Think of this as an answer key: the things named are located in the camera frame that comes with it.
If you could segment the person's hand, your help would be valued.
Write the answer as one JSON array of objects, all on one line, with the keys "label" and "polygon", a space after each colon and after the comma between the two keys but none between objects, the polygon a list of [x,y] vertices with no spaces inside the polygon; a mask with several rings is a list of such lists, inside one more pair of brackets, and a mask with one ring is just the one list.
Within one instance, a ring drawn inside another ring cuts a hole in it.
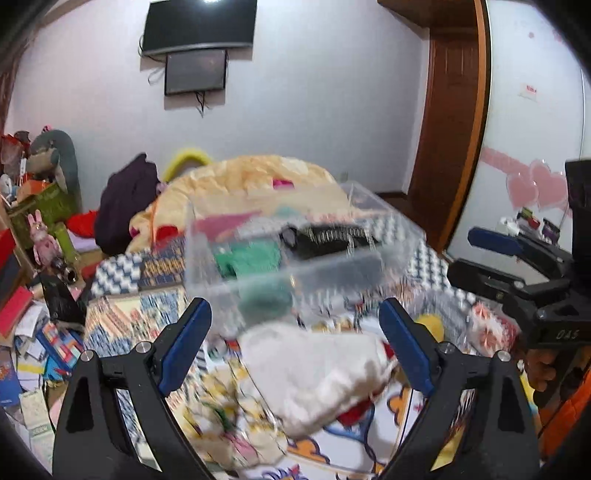
[{"label": "person's hand", "polygon": [[554,412],[574,395],[583,378],[580,363],[578,348],[528,351],[526,373],[534,389],[534,403],[540,410]]}]

